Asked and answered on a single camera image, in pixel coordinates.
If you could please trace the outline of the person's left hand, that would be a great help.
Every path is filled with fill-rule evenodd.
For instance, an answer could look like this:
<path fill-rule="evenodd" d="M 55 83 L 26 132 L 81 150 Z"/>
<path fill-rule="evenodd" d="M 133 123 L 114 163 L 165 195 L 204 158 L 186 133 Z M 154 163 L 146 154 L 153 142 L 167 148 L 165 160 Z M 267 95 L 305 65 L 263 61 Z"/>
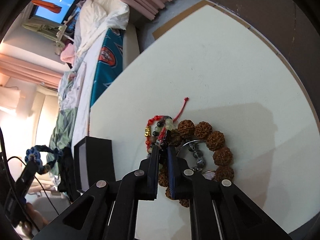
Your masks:
<path fill-rule="evenodd" d="M 45 226 L 49 224 L 48 220 L 46 220 L 39 211 L 35 210 L 31 203 L 27 203 L 25 205 L 25 209 L 27 214 L 31 217 L 33 222 L 37 225 L 37 227 L 42 230 Z M 35 229 L 34 226 L 31 226 L 28 222 L 22 223 L 22 232 L 26 237 L 29 239 L 33 238 L 33 230 Z"/>

